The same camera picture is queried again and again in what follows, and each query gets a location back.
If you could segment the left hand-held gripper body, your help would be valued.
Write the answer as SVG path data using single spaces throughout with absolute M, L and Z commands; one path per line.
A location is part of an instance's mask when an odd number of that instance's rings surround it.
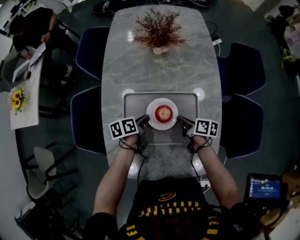
M 123 139 L 131 135 L 137 135 L 137 152 L 143 153 L 148 142 L 145 136 L 145 128 L 140 127 L 140 119 L 134 117 L 123 118 L 109 124 L 112 140 Z

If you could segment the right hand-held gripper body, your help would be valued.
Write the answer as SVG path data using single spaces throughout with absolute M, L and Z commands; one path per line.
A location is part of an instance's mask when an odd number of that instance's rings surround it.
M 194 136 L 202 136 L 206 138 L 216 138 L 218 135 L 218 122 L 209 120 L 209 119 L 201 119 L 196 118 L 195 121 L 191 121 L 185 118 L 186 121 L 186 129 L 183 128 L 183 136 L 189 139 L 189 143 L 187 144 L 187 150 L 190 153 L 194 152 Z

